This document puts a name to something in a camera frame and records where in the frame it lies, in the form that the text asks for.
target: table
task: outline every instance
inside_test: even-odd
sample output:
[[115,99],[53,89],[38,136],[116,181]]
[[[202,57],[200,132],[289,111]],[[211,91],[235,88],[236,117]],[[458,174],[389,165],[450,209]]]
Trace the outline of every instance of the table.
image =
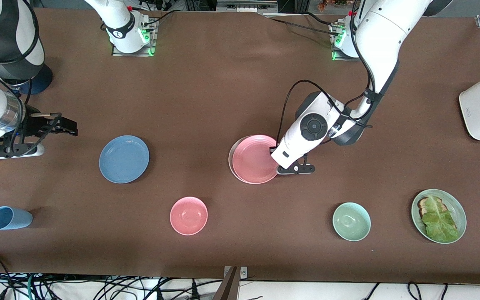
[[[55,79],[30,103],[77,121],[79,136],[50,135],[43,156],[0,161],[0,205],[35,217],[31,228],[0,232],[12,271],[202,278],[242,265],[258,280],[480,283],[480,142],[458,107],[480,80],[473,19],[421,20],[374,127],[352,146],[314,149],[314,174],[264,185],[238,181],[227,154],[246,135],[276,135],[295,81],[314,80],[341,101],[366,84],[360,63],[331,60],[326,34],[255,13],[175,13],[160,25],[154,57],[122,58],[110,56],[93,11],[38,9],[38,19]],[[294,90],[286,128],[314,91]],[[131,184],[99,172],[101,149],[119,135],[150,148],[148,170]],[[457,243],[432,243],[412,224],[410,204],[427,188],[463,205],[468,228]],[[187,195],[209,212],[192,237],[168,220]],[[347,201],[372,218],[358,243],[330,223]]]

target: stacked plates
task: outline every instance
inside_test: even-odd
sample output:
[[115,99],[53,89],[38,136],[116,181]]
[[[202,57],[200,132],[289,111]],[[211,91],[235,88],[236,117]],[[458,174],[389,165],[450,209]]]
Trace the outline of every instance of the stacked plates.
[[240,181],[249,184],[269,182],[277,175],[277,162],[270,155],[275,140],[267,135],[241,138],[229,151],[229,168]]

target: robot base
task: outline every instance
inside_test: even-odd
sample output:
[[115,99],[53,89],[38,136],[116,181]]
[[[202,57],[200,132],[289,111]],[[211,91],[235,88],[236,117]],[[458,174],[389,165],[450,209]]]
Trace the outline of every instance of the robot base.
[[[148,15],[142,15],[143,21],[145,23],[149,23],[150,21],[156,21],[156,18],[151,18],[149,19]],[[155,48],[157,46],[157,37],[158,37],[158,23],[155,22],[153,24],[147,25],[143,30],[149,31],[149,32],[143,32],[142,33],[142,38],[144,40],[149,40],[147,44],[145,44],[140,50],[137,52],[133,53],[123,53],[120,50],[112,45],[112,56],[126,56],[126,57],[149,57],[149,56],[154,56],[155,55]]]

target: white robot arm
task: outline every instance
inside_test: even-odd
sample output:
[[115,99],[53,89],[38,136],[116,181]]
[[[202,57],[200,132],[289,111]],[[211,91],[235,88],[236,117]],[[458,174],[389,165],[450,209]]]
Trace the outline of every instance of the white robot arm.
[[135,53],[149,42],[147,15],[130,10],[122,0],[85,0],[107,26],[110,42],[123,53]]
[[[403,41],[428,8],[429,13],[439,12],[450,2],[361,1],[357,16],[346,17],[340,22],[345,24],[346,30],[341,39],[336,40],[335,46],[348,57],[362,60],[371,78],[370,85],[355,110],[350,110],[324,92],[309,95],[297,110],[295,122],[272,153],[282,169],[288,169],[325,137],[339,145],[354,144],[367,127],[371,114],[398,70],[398,55]],[[352,28],[349,28],[351,23],[357,25],[354,36]]]
[[37,22],[28,0],[0,0],[0,78],[28,80],[44,65]]

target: pink bowl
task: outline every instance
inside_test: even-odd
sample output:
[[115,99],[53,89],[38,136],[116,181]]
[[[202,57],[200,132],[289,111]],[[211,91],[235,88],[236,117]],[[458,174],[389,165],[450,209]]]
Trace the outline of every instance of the pink bowl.
[[182,235],[200,232],[205,227],[207,218],[205,203],[196,197],[179,199],[170,211],[170,223],[173,229]]
[[240,180],[250,184],[269,182],[277,175],[277,162],[270,155],[275,140],[252,135],[242,140],[232,155],[232,169]]

